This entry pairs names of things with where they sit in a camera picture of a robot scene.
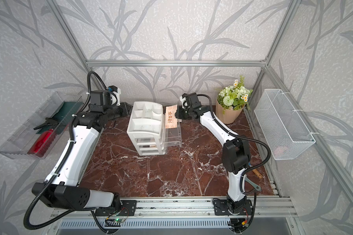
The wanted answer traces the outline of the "white plastic drawer organizer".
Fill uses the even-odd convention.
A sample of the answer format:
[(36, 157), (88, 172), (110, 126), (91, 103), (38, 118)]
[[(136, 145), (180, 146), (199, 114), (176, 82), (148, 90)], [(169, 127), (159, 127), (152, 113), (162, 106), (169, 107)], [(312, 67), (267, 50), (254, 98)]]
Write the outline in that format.
[(163, 106), (149, 101), (136, 101), (127, 134), (140, 156), (164, 155), (166, 147)]

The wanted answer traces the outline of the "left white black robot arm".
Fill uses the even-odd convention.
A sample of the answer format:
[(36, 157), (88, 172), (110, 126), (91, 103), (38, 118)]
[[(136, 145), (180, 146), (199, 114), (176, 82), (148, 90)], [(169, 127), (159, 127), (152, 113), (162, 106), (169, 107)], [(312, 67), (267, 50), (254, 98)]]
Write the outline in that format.
[[(118, 87), (104, 86), (102, 90), (93, 91), (93, 76), (104, 85), (96, 72), (90, 71), (87, 74), (87, 100), (72, 115), (67, 145), (45, 181), (32, 187), (35, 198), (23, 219), (24, 227), (28, 230), (44, 228), (76, 211), (91, 211), (96, 220), (95, 209), (108, 208), (113, 212), (123, 209), (118, 193), (90, 190), (79, 185), (107, 123), (129, 116), (131, 110), (131, 105), (120, 101), (121, 90)], [(30, 222), (30, 216), (39, 201), (50, 208), (64, 209), (65, 212), (47, 222), (34, 225)]]

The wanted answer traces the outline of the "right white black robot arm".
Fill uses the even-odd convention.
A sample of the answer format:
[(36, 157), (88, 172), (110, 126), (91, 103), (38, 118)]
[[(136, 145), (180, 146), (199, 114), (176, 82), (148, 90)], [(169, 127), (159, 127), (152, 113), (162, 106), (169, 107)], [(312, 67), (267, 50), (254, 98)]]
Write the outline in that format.
[[(224, 125), (213, 112), (212, 100), (208, 95), (185, 93), (180, 100), (181, 105), (177, 107), (176, 118), (198, 119), (222, 145), (222, 164), (228, 172), (229, 181), (227, 203), (232, 211), (243, 207), (247, 195), (251, 194), (245, 191), (245, 176), (248, 172), (268, 163), (272, 155), (270, 147), (262, 141), (240, 136)], [(250, 166), (250, 142), (262, 145), (267, 150), (266, 158), (253, 166)]]

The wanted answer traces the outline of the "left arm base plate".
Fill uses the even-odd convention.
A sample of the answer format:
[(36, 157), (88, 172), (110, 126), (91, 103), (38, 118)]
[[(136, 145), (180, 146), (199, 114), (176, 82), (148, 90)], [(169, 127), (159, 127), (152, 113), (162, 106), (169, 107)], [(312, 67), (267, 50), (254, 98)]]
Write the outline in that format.
[(118, 206), (114, 207), (99, 207), (95, 210), (96, 216), (134, 216), (136, 211), (136, 200), (121, 200)]

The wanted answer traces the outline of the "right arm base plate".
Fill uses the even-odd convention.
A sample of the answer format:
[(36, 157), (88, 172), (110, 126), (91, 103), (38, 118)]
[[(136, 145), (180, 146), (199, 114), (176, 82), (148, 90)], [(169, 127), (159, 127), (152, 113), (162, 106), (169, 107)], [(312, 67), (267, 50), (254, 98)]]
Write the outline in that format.
[(213, 198), (215, 215), (250, 215), (254, 206), (252, 201), (246, 196), (240, 201), (233, 201), (229, 197), (227, 199)]

